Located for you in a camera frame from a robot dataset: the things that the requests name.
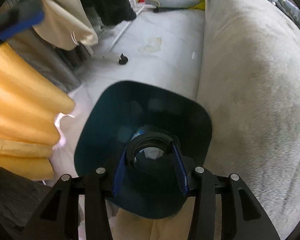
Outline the dark teal trash bin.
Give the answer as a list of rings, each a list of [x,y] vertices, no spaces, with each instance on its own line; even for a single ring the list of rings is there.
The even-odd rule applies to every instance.
[[[139,129],[126,154],[127,169],[119,194],[108,200],[149,219],[177,214],[194,183],[190,171],[204,163],[212,124],[198,103],[168,90],[133,81],[109,86],[100,96],[76,146],[74,163],[79,176],[109,167],[114,175],[123,148]],[[189,176],[190,190],[181,193],[171,159],[176,143]],[[156,147],[164,155],[146,159],[143,150]]]

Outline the beige hanging coat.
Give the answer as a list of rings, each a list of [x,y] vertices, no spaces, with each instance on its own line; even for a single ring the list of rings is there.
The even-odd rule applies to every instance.
[[[98,36],[80,0],[42,0],[44,19],[33,28],[51,45],[73,50],[80,43],[93,46]]]

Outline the yellow curtain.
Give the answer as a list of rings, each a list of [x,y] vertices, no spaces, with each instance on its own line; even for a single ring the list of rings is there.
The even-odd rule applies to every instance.
[[[34,70],[7,44],[0,45],[0,167],[30,180],[53,178],[55,126],[75,102]]]

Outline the grey-green bed mattress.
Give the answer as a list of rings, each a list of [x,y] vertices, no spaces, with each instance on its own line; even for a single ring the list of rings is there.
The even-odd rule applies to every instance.
[[[287,238],[300,221],[300,29],[268,0],[205,0],[197,101],[212,120],[205,167],[238,174]]]

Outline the yellow plastic bag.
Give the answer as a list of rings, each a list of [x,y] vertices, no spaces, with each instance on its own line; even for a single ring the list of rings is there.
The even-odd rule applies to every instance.
[[[197,4],[192,6],[191,9],[205,10],[205,0],[197,0]]]

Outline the white clothes rack frame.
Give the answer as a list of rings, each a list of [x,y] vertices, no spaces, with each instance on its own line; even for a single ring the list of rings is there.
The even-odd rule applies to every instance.
[[[136,0],[130,0],[132,4],[132,8],[136,13],[136,16],[139,16],[141,12],[144,10],[144,5],[138,5]],[[128,63],[129,59],[124,53],[117,53],[113,51],[115,45],[118,43],[119,39],[123,36],[124,32],[130,27],[132,21],[124,22],[119,24],[120,31],[112,40],[111,44],[108,46],[106,51],[102,53],[101,59],[105,59],[114,63],[118,63],[120,65],[125,65]]]

